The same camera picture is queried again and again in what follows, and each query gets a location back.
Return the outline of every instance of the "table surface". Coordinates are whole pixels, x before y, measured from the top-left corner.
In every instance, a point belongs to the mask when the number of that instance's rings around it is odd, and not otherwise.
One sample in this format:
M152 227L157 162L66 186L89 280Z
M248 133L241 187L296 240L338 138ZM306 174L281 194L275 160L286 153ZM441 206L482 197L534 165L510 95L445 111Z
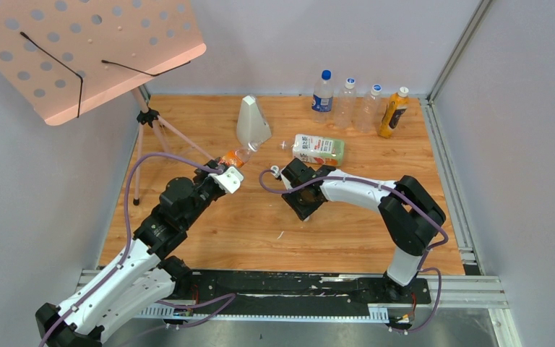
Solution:
M266 192L259 185L261 170L272 165L283 167L291 161L291 153L278 149L278 144L298 133L345 140L341 169L348 174L381 180L398 180L403 175L417 178L448 215L417 99L410 100L389 140L375 132L361 134L352 128L343 130L331 124L314 123L310 99L258 97L272 138L241 168L245 179L237 193L212 203L190 228L188 239L173 252L189 267L346 273L383 273L387 269L395 245L379 213L343 202L328 202L309 221L302 222L280 195ZM383 100L380 109L385 108L385 103ZM165 120L216 157L240 145L236 138L240 105L241 96L154 95L150 103ZM182 139L167 129L162 131L175 154L207 162L206 157ZM152 130L145 127L143 153L161 148ZM131 164L136 159L134 154ZM158 195L167 182L179 176L191 178L193 171L191 166L166 158L146 160L142 165L141 203L133 206L129 202L133 231L157 205ZM271 175L266 175L265 180L270 187L283 189L283 184ZM100 258L102 265L109 263L125 244L123 194L124 187ZM450 240L429 255L425 266L462 275L464 270L449 216L443 226Z

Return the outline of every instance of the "tripod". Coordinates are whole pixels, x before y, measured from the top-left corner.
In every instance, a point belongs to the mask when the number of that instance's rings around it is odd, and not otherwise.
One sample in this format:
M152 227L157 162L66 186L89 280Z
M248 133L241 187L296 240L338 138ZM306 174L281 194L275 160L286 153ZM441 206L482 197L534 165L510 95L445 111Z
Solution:
M137 135L137 159L141 158L143 153L143 131L144 131L145 124L150 126L150 128L154 132L154 135L158 138L160 145L163 146L163 152L171 153L171 148L169 147L169 144L165 140L163 133L160 132L158 127L154 127L154 124L153 124L154 121L159 122L160 125L171 130L174 134L178 135L181 139L186 141L194 149L198 150L199 152L201 152L201 154L205 155L207 159L209 160L215 159L208 152L203 150L203 148L199 147L199 145L197 145L191 139L189 139L186 135L182 134L179 130L177 130L173 125L169 124L169 122L167 122L163 117L160 116L158 111L152 110L150 107L148 107L143 95L139 91L139 88L135 88L131 90L131 93L133 93L135 100L137 101L137 103L139 104L139 107L141 108L141 111L137 116L137 122L139 122L139 134ZM140 180L141 180L141 172L140 172L140 168L138 167L137 170L135 170L135 188L134 188L135 192L133 197L133 205L135 206L139 205L139 181Z

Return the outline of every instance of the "black wire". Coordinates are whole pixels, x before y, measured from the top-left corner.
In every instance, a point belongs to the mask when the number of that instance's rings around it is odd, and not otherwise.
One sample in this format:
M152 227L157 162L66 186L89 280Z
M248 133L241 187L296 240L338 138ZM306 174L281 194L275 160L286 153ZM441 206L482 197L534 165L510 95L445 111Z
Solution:
M27 40L29 40L33 45L35 45L35 47L39 48L40 51L42 51L45 54L48 54L48 56L50 56L50 58L56 60L60 65L64 66L65 69L68 69L70 72L72 72L74 75L79 77L79 96L77 98L77 118L79 118L79 110L82 107L82 89L84 88L84 77L82 77L80 74L78 74L77 72L73 71L70 67L68 67L64 62L58 60L55 56L53 56L52 54L48 53L45 49L41 48L37 43L35 43L35 41L33 41L29 35L27 35L24 31L20 32L20 35L22 35L23 38L26 38Z
M184 66L184 65L190 64L190 61L187 61L186 63L183 63L182 65L178 65L177 67L172 67L172 68L169 69L169 70L165 70L165 71L159 72L159 73L157 73L157 74L149 74L149 73L147 73L147 72L145 72L145 71L135 69L134 67L128 67L127 65L123 65L123 64L116 63L116 62L113 62L113 61L109 61L109 60L103 59L103 60L101 60L101 62L104 63L104 64L112 64L112 65L116 65L116 66L118 66L118 67L123 67L123 68L125 68L125 69L133 70L133 71L135 71L135 72L139 72L140 74L146 74L146 75L151 76L151 77L158 77L158 76L160 76L160 75L162 75L162 74L164 74L164 73L166 73L166 72L169 72L169 71L171 71L171 70L175 70L175 69L177 69L177 68L179 68L179 67L182 67L182 66Z

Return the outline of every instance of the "gray wall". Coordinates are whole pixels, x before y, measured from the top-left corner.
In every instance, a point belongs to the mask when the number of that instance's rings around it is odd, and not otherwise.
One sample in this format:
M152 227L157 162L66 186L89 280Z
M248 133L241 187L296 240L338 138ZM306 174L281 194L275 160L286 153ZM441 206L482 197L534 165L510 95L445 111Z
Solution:
M0 75L0 346L36 346L35 310L96 266L135 140L132 97L45 125Z
M555 346L555 1L496 0L437 108L525 346Z
M323 69L365 93L430 91L478 0L192 0L207 52L153 93L311 94Z

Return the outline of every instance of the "plastic bottle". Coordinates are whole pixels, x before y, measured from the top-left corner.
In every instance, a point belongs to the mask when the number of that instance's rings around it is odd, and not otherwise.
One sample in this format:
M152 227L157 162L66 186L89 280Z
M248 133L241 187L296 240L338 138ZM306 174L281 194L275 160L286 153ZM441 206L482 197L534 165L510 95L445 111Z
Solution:
M253 154L258 152L259 147L260 144L258 142L249 142L247 146L240 147L236 150L229 150L228 153L220 159L220 162L240 168L250 160Z
M373 128L374 117L382 101L379 96L380 90L382 90L380 85L373 85L371 90L365 95L361 109L354 117L354 128L356 128L356 130L360 132L369 132Z
M282 150L291 150L293 158L331 166L343 164L344 147L343 140L305 134L297 134L293 140L282 141L279 145Z
M333 114L333 121L338 128L345 129L352 124L352 115L354 113L354 107L356 106L355 84L356 81L353 78L348 78L339 91L337 106Z
M408 93L409 89L406 87L399 88L399 91L390 96L388 99L388 106L386 106L386 112L384 113L384 118L382 118L382 123L380 123L377 134L381 137L390 138L392 132L397 127L399 119L408 109Z
M314 121L325 123L327 116L333 105L333 86L330 82L331 71L324 70L322 78L314 86L314 99L311 102L311 109L314 112Z

